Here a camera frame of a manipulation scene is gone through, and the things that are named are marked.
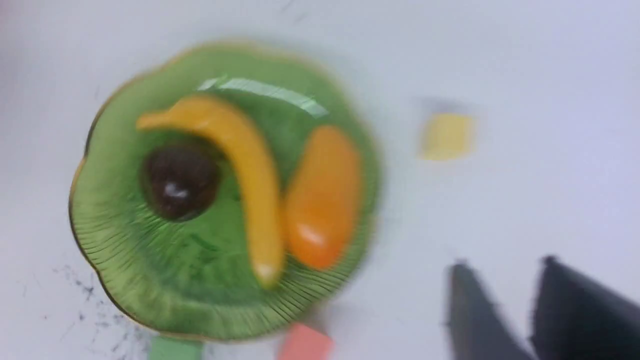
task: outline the yellow block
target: yellow block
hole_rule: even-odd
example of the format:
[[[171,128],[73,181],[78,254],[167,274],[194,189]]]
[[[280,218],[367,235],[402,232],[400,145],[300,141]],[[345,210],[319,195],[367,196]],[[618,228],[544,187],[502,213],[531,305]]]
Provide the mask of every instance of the yellow block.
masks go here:
[[[426,127],[422,155],[429,160],[451,160],[472,148],[473,120],[461,114],[439,113]]]

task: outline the white surface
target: white surface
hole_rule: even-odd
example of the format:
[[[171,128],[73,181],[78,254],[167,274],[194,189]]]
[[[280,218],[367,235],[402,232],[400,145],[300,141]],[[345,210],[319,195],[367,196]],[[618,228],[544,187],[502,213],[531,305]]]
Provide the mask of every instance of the white surface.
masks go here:
[[[443,279],[456,257],[522,339],[548,253],[640,300],[640,2],[288,2],[3,1],[3,359],[138,358],[144,341],[115,324],[102,290],[85,301],[75,283],[92,276],[68,188],[121,82],[230,30],[331,49],[367,74],[388,115],[371,117],[389,160],[380,242],[327,310],[332,359],[448,359]],[[415,158],[427,97],[474,107],[473,155]],[[212,358],[273,359],[278,344],[215,345]]]

